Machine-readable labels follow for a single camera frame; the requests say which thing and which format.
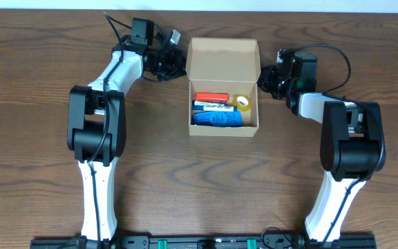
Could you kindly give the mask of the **yellow clear tape roll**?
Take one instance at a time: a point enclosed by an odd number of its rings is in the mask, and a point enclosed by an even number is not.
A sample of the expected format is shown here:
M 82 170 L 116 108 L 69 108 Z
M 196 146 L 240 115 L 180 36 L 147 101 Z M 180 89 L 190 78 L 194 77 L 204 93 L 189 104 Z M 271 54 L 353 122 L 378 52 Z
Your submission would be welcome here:
M 252 101 L 247 95 L 235 94 L 233 96 L 232 104 L 237 108 L 238 111 L 246 112 L 251 109 Z

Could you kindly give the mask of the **brown cardboard box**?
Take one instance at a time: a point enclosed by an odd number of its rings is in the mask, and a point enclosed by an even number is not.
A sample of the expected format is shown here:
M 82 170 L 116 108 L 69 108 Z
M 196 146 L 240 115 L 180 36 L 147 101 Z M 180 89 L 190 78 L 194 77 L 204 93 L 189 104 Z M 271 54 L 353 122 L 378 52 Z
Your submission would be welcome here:
M 189 135 L 253 137 L 259 128 L 258 89 L 260 53 L 255 39 L 194 37 L 189 42 L 186 72 L 189 79 Z M 249 98 L 242 111 L 241 127 L 213 127 L 196 124 L 193 101 L 196 93 L 226 93 L 228 105 L 239 95 Z

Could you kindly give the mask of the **red stapler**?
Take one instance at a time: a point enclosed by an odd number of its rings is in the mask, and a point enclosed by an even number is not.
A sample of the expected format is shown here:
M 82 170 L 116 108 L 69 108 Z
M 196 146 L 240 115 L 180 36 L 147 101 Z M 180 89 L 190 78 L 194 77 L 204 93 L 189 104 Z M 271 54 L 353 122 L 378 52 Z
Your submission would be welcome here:
M 194 100 L 201 102 L 228 102 L 229 95 L 227 93 L 200 93 L 194 95 Z

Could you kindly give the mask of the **black whiteboard marker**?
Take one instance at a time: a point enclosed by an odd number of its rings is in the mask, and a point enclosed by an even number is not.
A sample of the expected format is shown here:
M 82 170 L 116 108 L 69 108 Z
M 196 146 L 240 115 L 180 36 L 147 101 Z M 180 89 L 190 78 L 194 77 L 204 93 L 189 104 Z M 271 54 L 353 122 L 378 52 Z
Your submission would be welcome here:
M 194 100 L 193 101 L 194 106 L 214 106 L 214 107 L 223 107 L 226 106 L 226 103 L 224 102 L 205 102 L 205 101 L 198 101 Z

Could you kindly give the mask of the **blue whiteboard marker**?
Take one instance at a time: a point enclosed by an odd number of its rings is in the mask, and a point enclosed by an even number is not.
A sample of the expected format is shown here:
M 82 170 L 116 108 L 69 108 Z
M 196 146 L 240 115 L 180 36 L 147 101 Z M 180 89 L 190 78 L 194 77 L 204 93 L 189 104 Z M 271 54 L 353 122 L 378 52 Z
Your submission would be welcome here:
M 220 112 L 235 112 L 237 107 L 232 106 L 199 106 L 193 105 L 192 109 L 195 111 L 220 111 Z

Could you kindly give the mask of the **blue plastic tape dispenser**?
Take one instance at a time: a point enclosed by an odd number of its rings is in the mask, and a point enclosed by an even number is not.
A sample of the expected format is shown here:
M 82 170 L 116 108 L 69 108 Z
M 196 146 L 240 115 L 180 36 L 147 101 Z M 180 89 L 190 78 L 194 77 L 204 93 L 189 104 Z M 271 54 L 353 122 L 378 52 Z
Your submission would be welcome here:
M 242 127 L 243 119 L 239 111 L 206 111 L 193 115 L 195 125 L 212 127 Z

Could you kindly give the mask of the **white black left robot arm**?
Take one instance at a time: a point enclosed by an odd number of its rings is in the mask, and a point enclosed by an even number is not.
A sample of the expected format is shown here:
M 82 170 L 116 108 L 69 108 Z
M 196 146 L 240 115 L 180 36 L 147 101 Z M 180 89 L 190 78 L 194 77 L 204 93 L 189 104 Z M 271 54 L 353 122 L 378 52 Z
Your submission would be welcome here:
M 67 145 L 82 174 L 84 221 L 78 248 L 115 246 L 115 168 L 126 143 L 125 97 L 145 72 L 155 82 L 185 75 L 178 48 L 181 34 L 164 33 L 153 21 L 134 18 L 130 33 L 117 38 L 111 61 L 87 86 L 69 93 Z

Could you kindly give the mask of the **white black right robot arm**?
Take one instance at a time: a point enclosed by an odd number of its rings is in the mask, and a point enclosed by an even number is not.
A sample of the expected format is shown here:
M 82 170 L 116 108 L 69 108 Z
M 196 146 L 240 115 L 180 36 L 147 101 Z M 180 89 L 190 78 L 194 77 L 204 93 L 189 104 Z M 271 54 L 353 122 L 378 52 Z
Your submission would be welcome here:
M 323 182 L 304 221 L 304 248 L 345 245 L 341 226 L 355 196 L 386 159 L 380 107 L 316 90 L 317 57 L 305 48 L 280 50 L 276 65 L 262 69 L 258 87 L 284 100 L 296 116 L 321 124 Z

